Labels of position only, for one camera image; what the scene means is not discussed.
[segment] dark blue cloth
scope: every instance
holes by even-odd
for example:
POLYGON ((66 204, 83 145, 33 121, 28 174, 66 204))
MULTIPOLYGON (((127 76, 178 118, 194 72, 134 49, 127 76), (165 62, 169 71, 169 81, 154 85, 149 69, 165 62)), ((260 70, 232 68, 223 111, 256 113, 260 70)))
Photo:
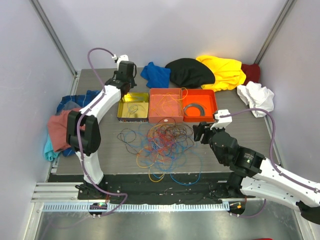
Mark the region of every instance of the dark blue cloth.
MULTIPOLYGON (((56 108, 56 112, 59 113, 67 102, 73 101, 78 104, 80 107, 87 106, 98 94, 100 91, 86 91, 85 95, 73 95, 73 96, 64 96, 59 103, 58 107, 56 108)), ((71 156, 75 154, 75 151, 72 150, 71 147, 67 148, 66 150, 62 151, 62 155, 65 157, 71 156)))
POLYGON ((146 84, 148 88, 167 89, 169 87, 170 72, 169 68, 156 66, 153 62, 149 62, 140 75, 148 80, 146 84))

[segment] pink cloth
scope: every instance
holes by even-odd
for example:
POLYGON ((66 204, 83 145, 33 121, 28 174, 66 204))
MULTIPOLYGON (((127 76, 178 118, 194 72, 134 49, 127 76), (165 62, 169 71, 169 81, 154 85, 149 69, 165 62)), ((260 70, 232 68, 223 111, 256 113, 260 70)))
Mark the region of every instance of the pink cloth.
POLYGON ((60 152, 71 146, 67 143, 68 114, 71 111, 79 111, 81 107, 72 110, 63 110, 60 115, 51 116, 48 123, 48 132, 54 152, 60 152))

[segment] blue cloth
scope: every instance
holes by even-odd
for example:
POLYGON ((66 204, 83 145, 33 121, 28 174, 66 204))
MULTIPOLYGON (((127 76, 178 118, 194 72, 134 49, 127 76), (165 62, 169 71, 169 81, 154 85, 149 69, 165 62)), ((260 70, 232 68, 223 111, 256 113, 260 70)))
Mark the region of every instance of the blue cloth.
POLYGON ((61 111, 57 112, 55 115, 58 116, 62 111, 72 110, 76 108, 81 108, 81 106, 79 104, 76 104, 74 101, 68 101, 61 109, 61 111))
MULTIPOLYGON (((59 103, 58 107, 56 108, 56 112, 59 113, 60 111, 62 111, 62 109, 65 107, 66 103, 73 101, 76 104, 78 104, 80 107, 85 107, 87 106, 89 103, 91 103, 91 101, 98 96, 98 94, 100 93, 100 91, 86 91, 85 95, 73 95, 73 96, 64 96, 61 100, 61 102, 59 103)), ((75 151, 73 151, 73 149, 71 147, 65 149, 62 151, 62 155, 64 157, 68 157, 71 156, 73 154, 76 154, 75 151)))
POLYGON ((46 160, 48 160, 49 162, 52 162, 58 157, 58 155, 59 155, 59 152, 54 152, 54 148, 52 147, 52 142, 48 134, 48 137, 44 146, 43 156, 46 160))
POLYGON ((149 62, 140 75, 148 80, 146 84, 148 88, 167 89, 169 87, 170 72, 169 68, 156 66, 153 62, 149 62))

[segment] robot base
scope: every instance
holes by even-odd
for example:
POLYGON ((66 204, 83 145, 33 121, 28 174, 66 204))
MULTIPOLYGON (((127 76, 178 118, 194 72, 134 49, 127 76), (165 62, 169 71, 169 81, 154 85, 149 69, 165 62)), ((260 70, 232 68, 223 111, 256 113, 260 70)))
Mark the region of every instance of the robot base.
MULTIPOLYGON (((101 182, 97 185, 99 188, 107 191, 108 185, 106 184, 105 176, 103 176, 101 182)), ((83 181, 83 184, 76 185, 75 188, 79 190, 78 200, 92 200, 92 199, 105 199, 106 194, 100 192, 91 183, 83 181)))

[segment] yellow cloth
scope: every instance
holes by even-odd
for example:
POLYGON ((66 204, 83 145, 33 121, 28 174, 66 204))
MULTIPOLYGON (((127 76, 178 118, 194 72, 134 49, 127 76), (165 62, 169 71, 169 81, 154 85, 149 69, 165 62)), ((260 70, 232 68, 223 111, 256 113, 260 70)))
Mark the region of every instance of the yellow cloth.
POLYGON ((206 65, 215 76, 214 84, 201 85, 203 89, 212 89, 215 92, 232 90, 246 80, 240 61, 209 55, 198 56, 196 60, 206 65))

